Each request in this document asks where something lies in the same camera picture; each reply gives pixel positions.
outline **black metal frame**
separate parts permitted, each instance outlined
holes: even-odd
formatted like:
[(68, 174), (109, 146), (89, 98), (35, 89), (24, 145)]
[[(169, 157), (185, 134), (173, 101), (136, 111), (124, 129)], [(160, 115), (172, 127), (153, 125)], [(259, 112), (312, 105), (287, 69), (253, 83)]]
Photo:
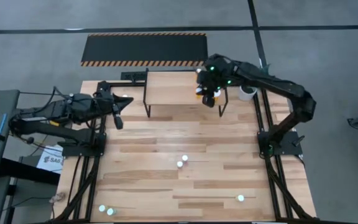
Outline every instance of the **black metal frame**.
[[(144, 88), (146, 88), (146, 83), (147, 82), (137, 83), (136, 81), (133, 80), (131, 83), (108, 83), (108, 84), (109, 84), (110, 88), (115, 87), (115, 86), (116, 87), (143, 86)], [(273, 119), (272, 119), (272, 114), (270, 111), (269, 100), (267, 99), (267, 94), (266, 94), (265, 90), (262, 90), (262, 97), (264, 99), (264, 106), (265, 106), (266, 116), (268, 119), (269, 126), (272, 126)], [(258, 94), (254, 95), (254, 105), (255, 105), (255, 112), (257, 115), (259, 131), (260, 132), (265, 131), (263, 119), (262, 119), (262, 113), (261, 113), (260, 105), (259, 105)], [(92, 127), (96, 126), (95, 120), (93, 120), (91, 122), (91, 126)], [(104, 116), (101, 118), (99, 132), (103, 133), (103, 132), (105, 132), (105, 130), (106, 130), (106, 117)], [(262, 149), (262, 146), (260, 146), (260, 147), (261, 147), (261, 149), (260, 149), (261, 152), (265, 153), (264, 161), (265, 161), (265, 165), (266, 165), (266, 171), (268, 174), (268, 182), (269, 182), (270, 193), (272, 196), (272, 204), (273, 204), (273, 210), (274, 210), (276, 222), (286, 222), (286, 223), (293, 223), (293, 224), (302, 224), (302, 223), (335, 224), (335, 223), (338, 223), (338, 222), (321, 221), (318, 218), (312, 218), (307, 213), (305, 213), (302, 210), (302, 208), (297, 204), (296, 200), (292, 197), (291, 193), (287, 190), (280, 155), (275, 156), (276, 165), (277, 165), (277, 169), (278, 169), (278, 175), (277, 175), (273, 169), (272, 162), (270, 160), (269, 154), (267, 153), (267, 150)], [(65, 219), (55, 220), (55, 221), (53, 221), (54, 223), (89, 223), (90, 222), (100, 157), (98, 156), (98, 157), (94, 158), (92, 170), (89, 173), (88, 177), (86, 178), (86, 173), (88, 171), (89, 159), (90, 159), (89, 157), (85, 157), (85, 159), (84, 159), (84, 163), (83, 163), (83, 167), (82, 167), (82, 171), (81, 171), (81, 177), (80, 177), (80, 184), (78, 187), (78, 192), (72, 200), (72, 201), (74, 201), (75, 198), (78, 199), (78, 198), (82, 197), (85, 190), (89, 186), (89, 195), (88, 195), (88, 203), (86, 206), (85, 218), (79, 219), (81, 200), (77, 200), (77, 202), (75, 204), (76, 207), (75, 207), (74, 216), (73, 216), (74, 219), (67, 220), (68, 217), (70, 216), (70, 214), (66, 214)], [(282, 191), (283, 198), (285, 200), (285, 210), (287, 212), (286, 218), (281, 217), (280, 206), (278, 204), (277, 191), (275, 188), (276, 185)], [(292, 209), (294, 209), (297, 212), (297, 215), (301, 218), (293, 218)], [(201, 223), (202, 224), (206, 224), (206, 223), (216, 223), (216, 224), (241, 223), (241, 224), (243, 224), (243, 223), (253, 223), (253, 222), (201, 222)]]
[(223, 106), (223, 110), (221, 110), (221, 105), (219, 105), (219, 116), (222, 117), (224, 110), (226, 109), (227, 104), (229, 103), (229, 96), (227, 95), (227, 88), (224, 89), (224, 99), (226, 100)]
[(146, 91), (147, 91), (147, 77), (149, 76), (149, 69), (146, 68), (146, 76), (144, 78), (144, 90), (143, 90), (143, 105), (146, 110), (147, 117), (150, 117), (151, 106), (146, 104)]
[[(252, 27), (254, 28), (255, 41), (256, 41), (256, 45), (257, 45), (257, 51), (258, 51), (259, 59), (261, 62), (261, 66), (266, 67), (267, 61), (266, 61), (264, 48), (262, 45), (262, 38), (260, 36), (260, 31), (258, 30), (259, 25), (258, 25), (258, 20), (257, 20), (256, 10), (255, 10), (253, 0), (248, 0), (248, 6), (249, 6), (250, 14), (251, 14)], [(270, 104), (269, 104), (269, 99), (267, 98), (266, 90), (262, 90), (262, 98), (264, 100), (267, 122), (268, 122), (269, 127), (271, 128), (273, 126), (273, 119), (272, 119), (272, 112), (270, 110)], [(283, 186), (286, 188), (287, 183), (285, 181), (285, 175), (284, 175), (281, 157), (280, 157), (280, 155), (274, 155), (274, 157), (275, 157), (275, 162), (276, 162), (277, 171), (278, 171), (278, 178), (280, 179), (280, 182), (283, 184)], [(270, 167), (270, 165), (271, 165), (269, 155), (266, 155), (266, 154), (265, 154), (265, 165), (266, 165), (266, 168)], [(273, 179), (271, 178), (271, 176), (269, 176), (269, 170), (267, 170), (267, 172), (268, 172), (268, 181), (269, 181), (270, 191), (274, 192), (274, 196), (272, 193), (272, 203), (273, 203), (275, 218), (277, 220), (278, 218), (281, 217), (280, 206), (278, 205), (275, 184), (271, 184), (273, 182)], [(288, 203), (288, 199), (286, 197), (284, 197), (284, 204), (285, 204), (285, 212), (287, 213), (287, 217), (293, 218), (292, 209), (291, 209), (291, 206)]]

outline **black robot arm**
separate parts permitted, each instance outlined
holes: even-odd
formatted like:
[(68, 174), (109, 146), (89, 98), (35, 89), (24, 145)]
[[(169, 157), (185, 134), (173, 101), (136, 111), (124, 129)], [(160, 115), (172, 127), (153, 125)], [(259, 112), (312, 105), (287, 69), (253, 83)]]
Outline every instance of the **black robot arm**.
[(287, 144), (288, 139), (283, 140), (299, 122), (307, 122), (313, 118), (316, 102), (303, 86), (288, 80), (263, 72), (260, 68), (248, 62), (231, 60), (222, 55), (212, 55), (204, 63), (206, 70), (199, 70), (197, 76), (197, 94), (203, 95), (203, 104), (214, 106), (214, 93), (221, 88), (226, 88), (231, 83), (265, 88), (273, 93), (287, 97), (291, 100), (293, 111), (280, 123), (273, 125), (268, 132), (258, 132), (260, 153), (264, 155), (268, 176), (277, 184), (283, 196), (300, 218), (316, 221), (308, 215), (292, 197), (283, 184), (273, 165), (270, 157), (277, 153), (278, 148), (289, 149), (297, 147), (296, 144)]
[(206, 106), (214, 106), (215, 91), (234, 82), (265, 88), (292, 102), (293, 111), (280, 124), (274, 125), (267, 135), (266, 142), (271, 145), (279, 146), (285, 133), (299, 122), (307, 122), (313, 118), (316, 102), (301, 85), (273, 77), (251, 63), (231, 60), (218, 54), (210, 56), (204, 65), (206, 70), (198, 73), (197, 94), (203, 95)]
[(120, 117), (121, 111), (133, 101), (131, 97), (119, 97), (110, 93), (109, 85), (103, 81), (101, 88), (93, 94), (63, 95), (62, 100), (50, 101), (43, 107), (17, 109), (9, 120), (9, 127), (13, 135), (21, 138), (23, 134), (42, 133), (65, 139), (59, 142), (63, 147), (64, 156), (75, 156), (75, 147), (82, 147), (78, 152), (85, 156), (94, 155), (94, 151), (100, 152), (104, 148), (104, 133), (96, 133), (94, 129), (85, 128), (80, 130), (68, 129), (63, 126), (55, 126), (44, 121), (56, 123), (87, 123), (88, 121), (102, 118), (106, 115), (114, 117), (117, 129), (122, 129), (123, 122)]

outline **white paper sign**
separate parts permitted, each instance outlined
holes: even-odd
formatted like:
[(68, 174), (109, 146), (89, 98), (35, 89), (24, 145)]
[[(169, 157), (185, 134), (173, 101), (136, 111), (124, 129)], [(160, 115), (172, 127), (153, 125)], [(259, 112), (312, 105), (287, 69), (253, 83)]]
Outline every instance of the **white paper sign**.
[(37, 168), (60, 174), (63, 169), (62, 151), (63, 148), (59, 145), (46, 146), (46, 148), (42, 152), (40, 160), (38, 161)]

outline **metal bracket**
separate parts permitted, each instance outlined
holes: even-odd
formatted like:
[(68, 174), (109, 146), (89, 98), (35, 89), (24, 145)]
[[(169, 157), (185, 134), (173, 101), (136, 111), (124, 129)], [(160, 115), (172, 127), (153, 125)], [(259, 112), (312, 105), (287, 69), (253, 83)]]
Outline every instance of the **metal bracket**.
[[(269, 132), (262, 131), (258, 133), (258, 143), (260, 151), (264, 152), (266, 149), (263, 146), (268, 146), (266, 139), (269, 136)], [(283, 140), (280, 142), (280, 147), (276, 147), (273, 150), (273, 155), (300, 155), (302, 154), (302, 148), (299, 144), (301, 138), (299, 138), (296, 131), (289, 131), (285, 133)]]
[(130, 80), (132, 83), (136, 81), (146, 80), (147, 72), (121, 72), (121, 80)]
[(103, 156), (104, 148), (106, 145), (106, 134), (105, 133), (95, 133), (95, 139), (92, 146), (77, 146), (70, 144), (68, 141), (60, 142), (59, 145), (63, 147), (62, 156)]

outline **black cable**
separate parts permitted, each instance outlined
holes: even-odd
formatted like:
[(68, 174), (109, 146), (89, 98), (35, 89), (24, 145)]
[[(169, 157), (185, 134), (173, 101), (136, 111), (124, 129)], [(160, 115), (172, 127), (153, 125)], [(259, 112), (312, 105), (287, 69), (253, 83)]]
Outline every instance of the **black cable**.
[(29, 94), (29, 95), (47, 95), (47, 96), (52, 95), (51, 93), (34, 93), (34, 92), (22, 92), (22, 91), (20, 91), (20, 94)]
[(8, 210), (8, 209), (10, 209), (10, 208), (13, 208), (13, 207), (16, 207), (16, 206), (18, 206), (18, 205), (21, 205), (21, 204), (23, 204), (24, 202), (26, 202), (26, 201), (28, 201), (28, 200), (31, 200), (31, 199), (51, 199), (52, 197), (45, 197), (45, 198), (42, 198), (42, 197), (31, 197), (31, 198), (27, 198), (27, 199), (25, 199), (24, 201), (22, 201), (22, 202), (19, 202), (19, 203), (17, 203), (17, 204), (15, 204), (15, 205), (11, 205), (11, 206), (9, 206), (9, 207), (7, 207), (7, 208), (5, 208), (5, 209), (2, 209), (2, 210), (0, 210), (0, 213), (2, 213), (3, 211), (5, 211), (5, 210)]
[[(48, 137), (48, 135), (45, 135), (44, 140), (42, 140), (41, 144), (43, 144), (43, 143), (45, 142), (45, 140), (47, 139), (47, 137)], [(30, 154), (29, 156), (34, 155), (34, 153), (37, 152), (38, 149), (40, 149), (40, 147), (37, 146), (37, 148), (34, 150), (34, 152), (31, 152), (31, 154)]]
[(78, 156), (77, 163), (75, 164), (75, 168), (74, 168), (73, 180), (71, 181), (70, 192), (68, 193), (67, 206), (70, 203), (71, 193), (73, 192), (74, 180), (75, 180), (75, 176), (77, 175), (77, 168), (78, 168), (78, 164), (80, 163), (80, 159), (81, 156)]
[(20, 113), (20, 115), (22, 115), (22, 114), (38, 113), (38, 112), (40, 112), (40, 111), (43, 111), (43, 110), (50, 104), (50, 102), (52, 101), (52, 98), (55, 96), (55, 92), (56, 92), (56, 87), (53, 87), (52, 94), (50, 95), (49, 100), (47, 101), (47, 103), (46, 103), (43, 107), (41, 107), (41, 108), (39, 108), (39, 109), (37, 109), (37, 110), (35, 110), (35, 111), (33, 111), (33, 112)]
[(46, 147), (46, 146), (41, 146), (40, 144), (37, 144), (37, 143), (32, 143), (33, 145), (37, 146), (37, 147), (40, 147), (42, 149), (48, 149), (48, 150), (51, 150), (51, 151), (55, 151), (55, 152), (62, 152), (61, 150), (58, 150), (58, 149), (52, 149), (52, 148), (49, 148), (49, 147)]
[(58, 95), (61, 96), (62, 98), (66, 99), (66, 100), (70, 99), (69, 96), (64, 95), (63, 93), (61, 93), (61, 91), (60, 91), (57, 87), (54, 86), (53, 89), (54, 89), (54, 90), (58, 93)]

